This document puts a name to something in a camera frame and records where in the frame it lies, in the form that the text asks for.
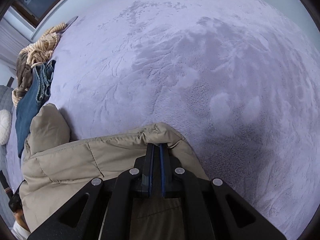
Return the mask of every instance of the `metal screw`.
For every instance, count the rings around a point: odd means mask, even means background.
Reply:
[[[132,169],[129,170],[129,172],[130,172],[131,175],[136,175],[136,174],[139,173],[139,169],[137,169],[137,168],[132,168]]]
[[[185,172],[185,170],[184,170],[184,168],[176,168],[174,170],[174,172],[177,173],[177,174],[183,174]]]
[[[223,181],[221,179],[213,179],[212,183],[216,186],[221,186]]]
[[[95,179],[91,180],[91,184],[94,186],[100,185],[101,182],[102,182],[102,180],[99,178],[95,178]]]

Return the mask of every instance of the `tan striped fabric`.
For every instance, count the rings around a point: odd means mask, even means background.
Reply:
[[[29,65],[30,68],[33,68],[38,64],[42,64],[44,62],[49,61],[52,57],[54,49],[57,47],[57,44],[60,41],[60,35],[57,34],[57,32],[64,30],[65,28],[66,24],[64,22],[60,23],[55,27],[51,27],[42,34],[38,41],[29,44],[27,47],[22,49],[19,55],[23,53],[28,54],[26,65]],[[18,96],[17,91],[19,91],[19,87],[12,91],[12,102],[16,108],[18,102],[23,97]]]

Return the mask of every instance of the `window frame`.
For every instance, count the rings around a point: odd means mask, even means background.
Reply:
[[[28,13],[28,11],[23,8],[17,0],[14,0],[12,3],[12,7],[34,28],[37,28],[38,25],[42,22],[42,20],[47,16],[47,14],[60,2],[61,0],[55,0],[54,3],[52,3],[49,8],[41,15],[39,20],[36,20],[36,18]]]

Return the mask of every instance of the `brown blanket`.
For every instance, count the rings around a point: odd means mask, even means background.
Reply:
[[[32,84],[32,69],[27,64],[28,53],[19,54],[17,58],[17,81],[18,87],[12,91],[12,101],[15,107],[24,97]]]

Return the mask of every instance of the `gray bed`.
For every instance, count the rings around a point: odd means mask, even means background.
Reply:
[[[12,113],[12,99],[11,99],[11,91],[12,88],[8,88],[5,86],[0,86],[0,110],[6,109]],[[0,170],[4,173],[8,183],[9,176],[7,171],[7,163],[6,163],[6,145],[0,146]],[[4,192],[4,189],[0,185],[0,215],[2,216],[5,223],[10,227],[14,223],[14,217],[12,215],[11,210],[8,207],[8,197]]]

